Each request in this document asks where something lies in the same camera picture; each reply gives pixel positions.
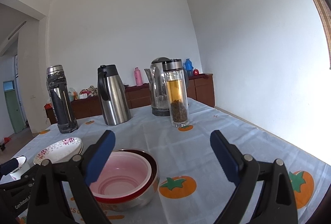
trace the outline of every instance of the tablecloth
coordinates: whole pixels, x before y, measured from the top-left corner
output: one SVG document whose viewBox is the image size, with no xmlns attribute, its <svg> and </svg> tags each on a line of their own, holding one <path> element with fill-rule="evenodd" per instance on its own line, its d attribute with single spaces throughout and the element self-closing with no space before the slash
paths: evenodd
<svg viewBox="0 0 331 224">
<path fill-rule="evenodd" d="M 111 129 L 116 136 L 116 150 L 148 151 L 158 162 L 161 178 L 154 199 L 144 208 L 123 213 L 105 211 L 112 223 L 211 224 L 235 189 L 226 179 L 209 143 L 210 133 L 217 129 L 243 154 L 251 154 L 258 161 L 284 160 L 300 207 L 299 223 L 311 217 L 331 183 L 329 165 L 246 122 L 193 99 L 189 98 L 188 102 L 190 125 L 186 128 L 171 126 L 169 117 L 154 116 L 151 107 L 146 106 L 131 109 L 132 119 L 117 126 L 107 126 L 102 116 L 95 116 L 78 120 L 79 129 L 71 134 L 61 134 L 53 124 L 16 156 L 27 156 L 32 166 L 35 155 L 56 141 L 80 137 L 86 149 L 106 129 Z M 10 180 L 6 176 L 1 182 Z M 262 182 L 258 182 L 241 223 L 250 220 L 261 187 Z M 75 220 L 85 223 L 67 183 L 64 189 Z M 26 212 L 20 216 L 23 221 L 25 216 Z"/>
</svg>

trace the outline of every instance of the brown sideboard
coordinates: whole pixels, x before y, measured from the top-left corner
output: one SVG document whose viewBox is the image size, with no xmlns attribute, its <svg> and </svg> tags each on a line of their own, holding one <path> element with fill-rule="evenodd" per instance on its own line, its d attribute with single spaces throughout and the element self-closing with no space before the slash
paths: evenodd
<svg viewBox="0 0 331 224">
<path fill-rule="evenodd" d="M 129 108 L 144 107 L 151 104 L 147 83 L 142 86 L 127 87 L 125 89 L 125 96 Z M 200 74 L 189 77 L 187 96 L 210 107 L 214 107 L 215 95 L 212 74 Z M 71 102 L 71 105 L 76 119 L 102 115 L 98 96 L 74 100 Z M 46 109 L 46 114 L 51 124 L 56 123 L 53 109 Z"/>
</svg>

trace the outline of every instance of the glass tea bottle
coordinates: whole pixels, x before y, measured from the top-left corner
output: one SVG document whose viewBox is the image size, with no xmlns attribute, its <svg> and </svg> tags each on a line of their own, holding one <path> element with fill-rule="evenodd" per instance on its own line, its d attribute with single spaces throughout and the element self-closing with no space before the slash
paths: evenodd
<svg viewBox="0 0 331 224">
<path fill-rule="evenodd" d="M 183 127 L 189 122 L 189 114 L 182 60 L 165 61 L 162 68 L 167 84 L 171 123 L 175 127 Z"/>
</svg>

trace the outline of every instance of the ceiling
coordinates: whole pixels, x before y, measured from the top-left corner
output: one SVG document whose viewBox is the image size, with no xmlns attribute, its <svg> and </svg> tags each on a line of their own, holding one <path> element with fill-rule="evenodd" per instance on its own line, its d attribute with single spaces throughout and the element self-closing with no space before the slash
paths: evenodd
<svg viewBox="0 0 331 224">
<path fill-rule="evenodd" d="M 15 30 L 19 23 L 27 18 L 30 17 L 9 6 L 0 4 L 0 44 Z"/>
</svg>

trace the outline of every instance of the blue gripper pad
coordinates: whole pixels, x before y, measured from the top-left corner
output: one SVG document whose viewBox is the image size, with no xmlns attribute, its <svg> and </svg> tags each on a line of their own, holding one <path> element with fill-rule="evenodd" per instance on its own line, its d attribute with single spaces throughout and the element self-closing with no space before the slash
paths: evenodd
<svg viewBox="0 0 331 224">
<path fill-rule="evenodd" d="M 92 182 L 98 180 L 110 153 L 114 149 L 115 141 L 115 134 L 110 130 L 106 130 L 96 144 L 89 146 L 84 153 L 82 169 L 84 170 L 85 183 L 87 186 L 90 186 Z"/>
<path fill-rule="evenodd" d="M 210 145 L 226 178 L 236 186 L 240 183 L 239 172 L 244 168 L 242 154 L 235 145 L 229 144 L 223 134 L 215 130 L 210 135 Z"/>
</svg>

